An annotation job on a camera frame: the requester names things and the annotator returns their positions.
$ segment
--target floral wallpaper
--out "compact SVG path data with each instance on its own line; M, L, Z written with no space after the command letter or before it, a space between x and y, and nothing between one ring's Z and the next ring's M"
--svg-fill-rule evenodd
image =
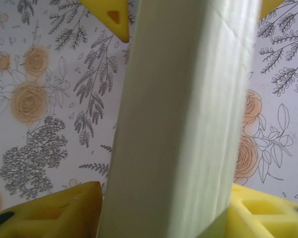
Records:
M298 0L257 31L234 181L298 202ZM105 191L130 48L77 0L0 1L0 211Z
M77 0L0 0L0 211L105 191L129 51Z
M259 21L235 182L298 202L298 0Z

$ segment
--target yellow foam piece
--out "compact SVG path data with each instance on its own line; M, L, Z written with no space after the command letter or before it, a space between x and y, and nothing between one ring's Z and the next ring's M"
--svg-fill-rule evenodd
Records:
M0 238L94 238L102 206L99 182L87 182L0 212Z
M122 42L129 42L128 0L80 0Z
M232 187L225 238L298 238L298 203Z

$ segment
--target white rectangular bar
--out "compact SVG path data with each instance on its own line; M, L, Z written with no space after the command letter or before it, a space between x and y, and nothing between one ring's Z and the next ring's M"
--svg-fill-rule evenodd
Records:
M99 238L223 235L259 6L140 1Z

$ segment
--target yellow plastic piece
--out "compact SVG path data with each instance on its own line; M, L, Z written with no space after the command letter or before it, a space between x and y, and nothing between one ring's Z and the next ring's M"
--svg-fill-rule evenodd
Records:
M87 182L2 211L0 238L94 238L102 206L99 182Z
M128 0L80 0L122 42L129 42Z
M297 203L234 184L225 238L298 238L297 209Z
M285 0L263 0L259 19L263 19Z

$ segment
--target square hole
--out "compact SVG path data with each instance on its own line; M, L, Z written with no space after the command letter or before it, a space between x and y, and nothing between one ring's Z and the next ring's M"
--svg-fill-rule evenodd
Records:
M296 222L264 222L263 226L274 238L298 238L298 224Z
M267 200L243 200L242 203L254 215L284 214L282 209Z

